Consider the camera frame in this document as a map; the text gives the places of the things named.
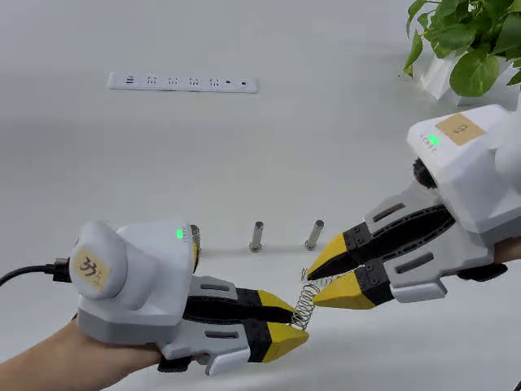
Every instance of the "metal spring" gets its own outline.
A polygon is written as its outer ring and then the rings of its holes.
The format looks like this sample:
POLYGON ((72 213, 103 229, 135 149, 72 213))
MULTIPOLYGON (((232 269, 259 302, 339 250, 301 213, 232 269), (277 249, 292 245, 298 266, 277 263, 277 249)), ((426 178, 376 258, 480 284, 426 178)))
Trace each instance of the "metal spring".
POLYGON ((300 291, 299 300, 296 302, 295 312, 291 317, 291 325, 304 331, 308 327, 311 315, 315 309, 313 298, 320 293, 320 288, 312 283, 307 283, 300 291))
POLYGON ((197 253, 201 252, 201 233, 199 227, 195 224, 190 224, 190 228, 192 230, 192 240, 195 243, 195 247, 197 248, 197 253))

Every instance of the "white tabletop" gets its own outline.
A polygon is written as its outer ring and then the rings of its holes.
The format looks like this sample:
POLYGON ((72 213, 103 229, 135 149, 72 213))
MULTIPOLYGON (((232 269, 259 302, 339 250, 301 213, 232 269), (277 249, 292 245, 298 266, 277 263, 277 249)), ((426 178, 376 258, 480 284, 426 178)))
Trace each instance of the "white tabletop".
MULTIPOLYGON (((66 255, 80 226, 181 214, 200 275, 295 304, 302 243, 323 246, 412 180, 416 121, 457 109, 401 76, 409 2, 4 0, 0 12, 0 274, 66 255), (110 71, 256 77, 258 94, 111 91, 110 71), (256 220, 264 248, 247 244, 256 220)), ((511 390, 521 379, 521 268, 446 279, 444 300, 316 309, 310 339, 208 378, 151 368, 118 390, 511 390)), ((0 289, 0 359, 76 311, 49 276, 0 289)))

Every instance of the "metal bolt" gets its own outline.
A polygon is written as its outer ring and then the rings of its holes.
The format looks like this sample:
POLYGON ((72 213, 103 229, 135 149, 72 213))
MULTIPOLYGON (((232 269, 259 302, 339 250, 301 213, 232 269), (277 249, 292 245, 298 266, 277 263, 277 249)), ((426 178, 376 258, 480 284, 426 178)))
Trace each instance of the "metal bolt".
POLYGON ((256 222, 255 227, 253 228, 253 238, 252 242, 250 243, 250 250, 252 250, 253 253, 257 253, 261 250, 262 244, 262 229, 264 228, 263 222, 256 222))
POLYGON ((311 230, 311 234, 309 234, 309 239, 305 241, 304 246, 306 246, 306 249, 309 251, 313 251, 315 247, 317 247, 317 240, 318 236, 320 236, 320 233, 322 232, 322 228, 324 227, 324 221, 323 220, 317 220, 315 222, 315 225, 313 226, 313 229, 311 230))

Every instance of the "power strip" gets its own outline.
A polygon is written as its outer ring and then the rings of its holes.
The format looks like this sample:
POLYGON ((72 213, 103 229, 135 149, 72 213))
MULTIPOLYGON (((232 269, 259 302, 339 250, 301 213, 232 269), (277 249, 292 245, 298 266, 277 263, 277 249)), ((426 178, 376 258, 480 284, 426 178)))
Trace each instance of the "power strip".
POLYGON ((179 77, 155 73, 112 72, 108 77, 110 90, 153 90, 194 92, 239 92, 255 94, 254 79, 222 77, 179 77))

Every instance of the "gray gripper base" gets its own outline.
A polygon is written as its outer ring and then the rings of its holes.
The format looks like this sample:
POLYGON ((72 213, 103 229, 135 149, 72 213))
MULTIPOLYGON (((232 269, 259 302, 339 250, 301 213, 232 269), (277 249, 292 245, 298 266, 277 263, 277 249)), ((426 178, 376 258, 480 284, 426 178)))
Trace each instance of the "gray gripper base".
MULTIPOLYGON (((191 281, 189 296, 223 297, 237 300, 237 291, 232 283, 213 277, 196 277, 191 281)), ((183 319, 176 330, 174 340, 160 345, 167 359, 175 359, 197 354, 207 354, 209 358, 198 360, 206 364, 206 371, 216 357, 239 350, 249 349, 244 326, 239 324, 197 323, 183 319)))
POLYGON ((442 201, 437 190, 429 190, 413 181, 399 195, 385 199, 369 211, 365 215, 365 221, 369 232, 374 234, 395 220, 439 204, 442 204, 442 201))
POLYGON ((178 325, 152 326, 148 324, 111 323, 78 309, 78 328, 87 336, 106 344, 163 345, 172 340, 178 325))
MULTIPOLYGON (((366 214, 366 224, 375 233, 395 220, 442 203, 436 189, 427 189, 413 181, 401 194, 387 198, 366 214)), ((504 231, 491 232, 488 238, 504 236, 504 231)), ((455 223, 414 251, 385 261, 383 266, 392 294, 398 301, 407 302, 444 297, 447 290, 440 281, 442 276, 492 263, 493 247, 484 239, 455 223)))
POLYGON ((459 270, 484 266, 493 262, 493 247, 487 247, 479 236, 455 223, 445 233, 410 253, 383 264, 392 293, 398 301, 419 301, 444 297, 447 292, 440 278, 459 270), (437 295, 421 291, 438 287, 437 295), (415 290, 419 296, 415 300, 415 290), (407 292, 401 300, 401 292, 407 292))
MULTIPOLYGON (((190 296, 224 297, 237 300, 232 283, 213 277, 192 277, 190 296)), ((196 323, 183 319, 172 326, 109 323, 101 318, 78 310, 77 324, 88 336, 102 342, 118 345, 145 345, 155 343, 167 359, 207 354, 201 358, 208 368, 222 354, 248 349, 244 326, 196 323)))

